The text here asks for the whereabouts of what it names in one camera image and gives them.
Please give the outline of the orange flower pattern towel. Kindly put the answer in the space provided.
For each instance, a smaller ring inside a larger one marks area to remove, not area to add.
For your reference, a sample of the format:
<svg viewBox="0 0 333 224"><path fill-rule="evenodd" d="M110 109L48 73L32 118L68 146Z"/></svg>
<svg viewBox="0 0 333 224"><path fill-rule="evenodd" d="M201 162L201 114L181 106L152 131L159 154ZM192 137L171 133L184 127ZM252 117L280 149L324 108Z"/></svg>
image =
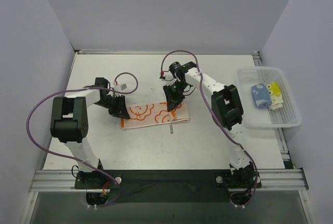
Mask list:
<svg viewBox="0 0 333 224"><path fill-rule="evenodd" d="M186 103L181 103L171 111L167 111L166 102L136 105L129 107L127 111L130 118L121 118L122 130L168 125L190 120L190 114Z"/></svg>

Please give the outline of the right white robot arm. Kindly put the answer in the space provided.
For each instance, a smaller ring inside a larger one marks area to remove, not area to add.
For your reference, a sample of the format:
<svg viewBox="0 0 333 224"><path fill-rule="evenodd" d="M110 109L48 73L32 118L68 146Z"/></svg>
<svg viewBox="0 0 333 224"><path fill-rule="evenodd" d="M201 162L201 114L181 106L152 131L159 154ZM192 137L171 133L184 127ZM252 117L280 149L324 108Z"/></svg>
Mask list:
<svg viewBox="0 0 333 224"><path fill-rule="evenodd" d="M192 61L184 65L174 62L169 66L169 72L174 83L163 87L167 110L173 111L183 102L188 86L199 90L215 124L227 138L232 184L240 188L248 183L257 183L258 169L245 148L242 136L244 110L237 88L233 84L226 86L199 72Z"/></svg>

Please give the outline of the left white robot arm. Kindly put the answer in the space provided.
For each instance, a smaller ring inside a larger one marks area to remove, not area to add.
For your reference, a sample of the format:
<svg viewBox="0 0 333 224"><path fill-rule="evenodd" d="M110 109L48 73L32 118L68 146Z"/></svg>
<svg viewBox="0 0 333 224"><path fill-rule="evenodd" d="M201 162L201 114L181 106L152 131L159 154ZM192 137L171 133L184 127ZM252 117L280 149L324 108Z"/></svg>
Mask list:
<svg viewBox="0 0 333 224"><path fill-rule="evenodd" d="M74 94L55 97L53 99L50 133L57 138L78 159L79 172L77 180L88 183L97 189L102 187L107 177L100 159L94 154L88 139L88 113L91 105L108 110L113 117L129 119L125 96L116 92L109 92L109 81L96 78L95 84L84 87L84 90Z"/></svg>

